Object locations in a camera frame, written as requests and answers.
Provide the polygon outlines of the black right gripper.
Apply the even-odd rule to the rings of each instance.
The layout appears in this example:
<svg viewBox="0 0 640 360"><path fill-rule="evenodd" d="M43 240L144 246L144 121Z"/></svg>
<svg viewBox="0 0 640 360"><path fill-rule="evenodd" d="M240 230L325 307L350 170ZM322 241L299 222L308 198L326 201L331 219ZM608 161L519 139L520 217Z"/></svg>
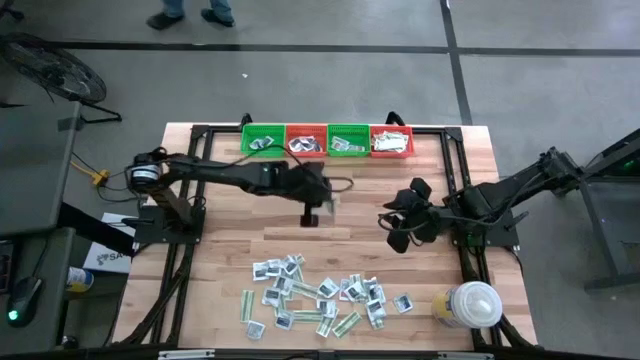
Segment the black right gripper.
<svg viewBox="0 0 640 360"><path fill-rule="evenodd" d="M411 210L409 224L411 228L415 228L413 238L416 241L435 241L440 232L441 219L430 201L432 188L422 178L415 177L410 183L410 189L416 199L396 197L383 207L389 210Z"/></svg>

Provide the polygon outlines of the black keyboard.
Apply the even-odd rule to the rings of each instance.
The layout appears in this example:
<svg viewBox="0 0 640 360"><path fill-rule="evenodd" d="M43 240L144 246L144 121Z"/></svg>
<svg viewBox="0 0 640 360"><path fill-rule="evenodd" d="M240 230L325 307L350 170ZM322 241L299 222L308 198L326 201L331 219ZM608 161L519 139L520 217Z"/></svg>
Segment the black keyboard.
<svg viewBox="0 0 640 360"><path fill-rule="evenodd" d="M0 240L0 295L8 293L12 282L15 246L9 240Z"/></svg>

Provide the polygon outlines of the white and yellow can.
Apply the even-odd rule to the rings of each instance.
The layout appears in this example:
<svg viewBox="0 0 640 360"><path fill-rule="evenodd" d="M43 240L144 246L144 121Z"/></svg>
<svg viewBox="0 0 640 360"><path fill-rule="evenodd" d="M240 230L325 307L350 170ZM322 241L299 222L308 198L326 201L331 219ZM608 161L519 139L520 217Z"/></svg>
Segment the white and yellow can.
<svg viewBox="0 0 640 360"><path fill-rule="evenodd" d="M70 267L67 273L65 289L73 293L85 293L94 283L94 275L85 269Z"/></svg>

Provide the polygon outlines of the green plastic basket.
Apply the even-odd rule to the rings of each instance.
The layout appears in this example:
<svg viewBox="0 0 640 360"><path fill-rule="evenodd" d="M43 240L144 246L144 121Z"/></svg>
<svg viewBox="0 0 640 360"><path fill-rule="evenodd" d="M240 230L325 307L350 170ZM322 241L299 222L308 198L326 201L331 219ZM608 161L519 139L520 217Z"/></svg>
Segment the green plastic basket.
<svg viewBox="0 0 640 360"><path fill-rule="evenodd" d="M371 151L370 127L365 124L329 124L328 125L328 154L331 157L366 157ZM364 152L334 151L331 149L331 139L337 136L347 140L350 145L364 146Z"/></svg>
<svg viewBox="0 0 640 360"><path fill-rule="evenodd" d="M281 157L284 155L285 132L284 125L245 125L242 129L241 151L245 154L257 152L257 155L261 157ZM267 148L252 150L249 147L252 141L266 136L274 139L274 142Z"/></svg>

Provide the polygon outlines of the black metal stand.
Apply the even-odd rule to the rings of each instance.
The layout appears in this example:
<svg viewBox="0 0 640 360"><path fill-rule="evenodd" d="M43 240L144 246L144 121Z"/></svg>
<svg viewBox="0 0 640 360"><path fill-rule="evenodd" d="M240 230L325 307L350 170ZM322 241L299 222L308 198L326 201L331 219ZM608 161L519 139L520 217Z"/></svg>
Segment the black metal stand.
<svg viewBox="0 0 640 360"><path fill-rule="evenodd" d="M584 289L640 284L640 128L584 167L579 191L608 268Z"/></svg>

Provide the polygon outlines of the white printed cardboard box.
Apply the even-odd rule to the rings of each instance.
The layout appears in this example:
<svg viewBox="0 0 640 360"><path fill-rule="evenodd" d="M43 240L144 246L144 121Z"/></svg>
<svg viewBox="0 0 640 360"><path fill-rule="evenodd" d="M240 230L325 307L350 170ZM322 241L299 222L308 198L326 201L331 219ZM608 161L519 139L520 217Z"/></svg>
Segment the white printed cardboard box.
<svg viewBox="0 0 640 360"><path fill-rule="evenodd" d="M135 229L121 222L127 215L105 212L101 221L118 229L131 237L135 235ZM85 258L83 269L110 273L128 274L131 270L131 257L108 249L104 245L93 242Z"/></svg>

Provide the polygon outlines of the black floor fan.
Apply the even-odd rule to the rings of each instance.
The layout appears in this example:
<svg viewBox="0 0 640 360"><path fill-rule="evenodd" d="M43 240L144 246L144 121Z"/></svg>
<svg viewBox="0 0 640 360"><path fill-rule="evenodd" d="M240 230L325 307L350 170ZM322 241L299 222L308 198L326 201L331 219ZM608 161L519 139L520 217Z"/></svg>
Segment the black floor fan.
<svg viewBox="0 0 640 360"><path fill-rule="evenodd" d="M87 124L121 122L118 112L99 106L107 96L104 80L73 54L49 41L22 32L0 36L0 57L14 70L43 88L70 102L78 102L109 117L88 120Z"/></svg>

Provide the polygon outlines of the grey desk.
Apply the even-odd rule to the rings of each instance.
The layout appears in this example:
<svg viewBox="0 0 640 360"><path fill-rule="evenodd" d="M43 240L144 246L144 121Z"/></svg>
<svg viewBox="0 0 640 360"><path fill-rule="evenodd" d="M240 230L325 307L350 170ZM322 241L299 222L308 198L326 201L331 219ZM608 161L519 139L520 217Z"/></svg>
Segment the grey desk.
<svg viewBox="0 0 640 360"><path fill-rule="evenodd" d="M74 103L0 109L0 242L14 245L14 283L41 281L23 327L9 324L10 295L0 295L0 356L50 351L59 340L75 231L57 222L78 112Z"/></svg>

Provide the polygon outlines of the orange-red plastic basket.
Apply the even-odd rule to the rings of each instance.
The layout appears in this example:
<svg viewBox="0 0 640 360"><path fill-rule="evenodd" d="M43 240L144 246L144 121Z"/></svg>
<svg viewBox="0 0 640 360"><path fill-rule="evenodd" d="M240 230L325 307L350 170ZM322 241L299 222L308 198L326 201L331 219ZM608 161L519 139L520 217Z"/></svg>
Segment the orange-red plastic basket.
<svg viewBox="0 0 640 360"><path fill-rule="evenodd" d="M402 134L406 134L409 136L409 141L407 148L404 152L375 152L373 150L373 145L376 141L374 135L376 133L382 133L384 131L387 132L399 132ZM371 125L370 126L370 137L371 137L371 156L377 158L408 158L414 154L414 144L413 144L413 131L411 127L408 126L398 126L398 125Z"/></svg>
<svg viewBox="0 0 640 360"><path fill-rule="evenodd" d="M309 136L315 137L315 140L321 144L323 151L293 153L299 157L325 157L328 154L328 130L326 125L288 124L286 126L285 145L287 149L290 150L288 143L291 139Z"/></svg>

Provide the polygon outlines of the person's shoe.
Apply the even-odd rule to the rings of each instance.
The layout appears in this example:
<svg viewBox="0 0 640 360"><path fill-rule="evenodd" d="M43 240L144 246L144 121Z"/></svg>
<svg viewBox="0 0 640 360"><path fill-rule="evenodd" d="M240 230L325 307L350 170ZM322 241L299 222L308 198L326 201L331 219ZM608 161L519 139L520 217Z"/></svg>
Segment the person's shoe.
<svg viewBox="0 0 640 360"><path fill-rule="evenodd" d="M222 19L212 9L202 9L201 17L208 23L216 23L227 28L235 26L234 20Z"/></svg>
<svg viewBox="0 0 640 360"><path fill-rule="evenodd" d="M172 27L173 25L181 22L184 19L183 16L176 16L176 17L172 17L172 16L168 16L163 12L157 13L155 15L150 16L147 20L146 20L146 24L154 29L154 30L158 30L158 31L162 31L165 29L168 29L170 27Z"/></svg>

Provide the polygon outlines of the yellow wipes canister white lid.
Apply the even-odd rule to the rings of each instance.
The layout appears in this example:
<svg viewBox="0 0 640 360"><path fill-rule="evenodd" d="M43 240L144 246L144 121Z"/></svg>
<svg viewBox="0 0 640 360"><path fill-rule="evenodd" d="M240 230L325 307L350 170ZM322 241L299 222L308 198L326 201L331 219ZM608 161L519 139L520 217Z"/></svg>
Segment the yellow wipes canister white lid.
<svg viewBox="0 0 640 360"><path fill-rule="evenodd" d="M482 329L501 320L503 303L492 286L472 281L437 294L432 300L431 312L447 327Z"/></svg>

